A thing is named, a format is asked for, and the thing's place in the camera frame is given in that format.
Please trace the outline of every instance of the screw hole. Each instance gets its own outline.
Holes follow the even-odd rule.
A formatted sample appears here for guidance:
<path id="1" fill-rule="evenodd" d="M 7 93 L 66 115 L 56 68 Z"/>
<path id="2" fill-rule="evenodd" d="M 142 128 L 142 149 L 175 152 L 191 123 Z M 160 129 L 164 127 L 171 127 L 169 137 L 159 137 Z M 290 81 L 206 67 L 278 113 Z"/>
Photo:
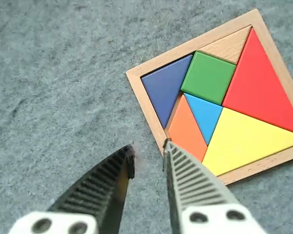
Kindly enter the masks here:
<path id="1" fill-rule="evenodd" d="M 87 225 L 82 222 L 75 223 L 69 228 L 69 234 L 84 234 L 87 231 Z"/>
<path id="2" fill-rule="evenodd" d="M 245 216 L 239 211 L 231 210 L 227 212 L 227 218 L 230 220 L 244 220 Z"/>
<path id="3" fill-rule="evenodd" d="M 38 220 L 32 227 L 33 233 L 44 233 L 48 231 L 51 226 L 51 220 L 48 218 Z"/>
<path id="4" fill-rule="evenodd" d="M 191 222 L 194 223 L 206 223 L 208 222 L 207 216 L 205 214 L 194 212 L 190 215 Z"/>

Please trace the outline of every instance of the gray fabric surface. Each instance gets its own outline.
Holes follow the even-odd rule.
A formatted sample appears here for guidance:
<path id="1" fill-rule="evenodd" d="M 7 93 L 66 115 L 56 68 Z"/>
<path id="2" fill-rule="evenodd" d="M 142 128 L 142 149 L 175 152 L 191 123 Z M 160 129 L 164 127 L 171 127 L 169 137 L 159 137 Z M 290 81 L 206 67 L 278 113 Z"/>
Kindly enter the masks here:
<path id="1" fill-rule="evenodd" d="M 171 233 L 161 156 L 125 71 L 259 8 L 293 77 L 293 0 L 0 0 L 0 234 L 127 143 L 120 233 Z M 293 161 L 230 186 L 293 234 Z"/>

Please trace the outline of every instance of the wooden frame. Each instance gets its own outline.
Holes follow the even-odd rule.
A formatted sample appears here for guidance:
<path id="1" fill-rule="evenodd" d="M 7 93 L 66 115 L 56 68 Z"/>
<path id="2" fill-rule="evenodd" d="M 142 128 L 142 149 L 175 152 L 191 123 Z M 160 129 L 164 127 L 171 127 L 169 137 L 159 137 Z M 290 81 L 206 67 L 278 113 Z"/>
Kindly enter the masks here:
<path id="1" fill-rule="evenodd" d="M 269 34 L 268 28 L 266 27 L 259 11 L 254 9 L 126 72 L 131 87 L 137 97 L 161 152 L 163 151 L 162 148 L 164 141 L 167 137 L 169 137 L 169 135 L 167 131 L 162 128 L 160 121 L 157 118 L 156 112 L 141 81 L 141 77 L 181 57 L 191 54 L 196 50 L 200 50 L 200 48 L 203 48 L 208 44 L 250 26 L 252 26 L 255 30 L 293 106 L 293 79 L 291 78 L 285 63 L 283 62 L 282 57 L 271 35 Z M 219 178 L 225 184 L 230 184 L 291 159 L 293 159 L 293 147 L 220 175 Z"/>

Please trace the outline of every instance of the tangram piece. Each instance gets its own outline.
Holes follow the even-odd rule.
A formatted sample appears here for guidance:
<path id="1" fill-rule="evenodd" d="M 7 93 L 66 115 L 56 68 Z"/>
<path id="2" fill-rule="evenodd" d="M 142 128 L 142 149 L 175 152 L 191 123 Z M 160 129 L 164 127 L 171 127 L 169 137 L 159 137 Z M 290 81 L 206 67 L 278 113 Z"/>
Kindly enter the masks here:
<path id="1" fill-rule="evenodd" d="M 250 29 L 251 26 L 245 27 L 235 33 L 204 46 L 200 49 L 200 51 L 233 64 L 237 64 L 245 41 L 248 38 Z"/>
<path id="2" fill-rule="evenodd" d="M 190 94 L 185 94 L 185 96 L 195 120 L 199 125 L 205 143 L 208 145 L 219 119 L 222 107 Z"/>
<path id="3" fill-rule="evenodd" d="M 293 146 L 293 133 L 223 108 L 203 165 L 216 176 Z"/>
<path id="4" fill-rule="evenodd" d="M 223 106 L 293 132 L 293 107 L 254 29 Z"/>
<path id="5" fill-rule="evenodd" d="M 181 90 L 220 105 L 234 70 L 234 64 L 197 51 Z"/>
<path id="6" fill-rule="evenodd" d="M 173 142 L 202 162 L 207 145 L 184 95 L 180 98 L 168 133 Z"/>
<path id="7" fill-rule="evenodd" d="M 188 55 L 142 78 L 163 128 L 166 128 L 191 59 L 192 55 Z"/>

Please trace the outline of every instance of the wooden puzzle board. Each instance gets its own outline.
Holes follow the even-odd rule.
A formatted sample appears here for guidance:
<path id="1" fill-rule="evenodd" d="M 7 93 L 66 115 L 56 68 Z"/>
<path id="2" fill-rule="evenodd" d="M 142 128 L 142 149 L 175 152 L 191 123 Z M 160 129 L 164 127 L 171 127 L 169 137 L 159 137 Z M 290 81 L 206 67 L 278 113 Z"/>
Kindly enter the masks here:
<path id="1" fill-rule="evenodd" d="M 170 137 L 225 184 L 293 159 L 293 80 L 258 10 L 126 72 Z"/>

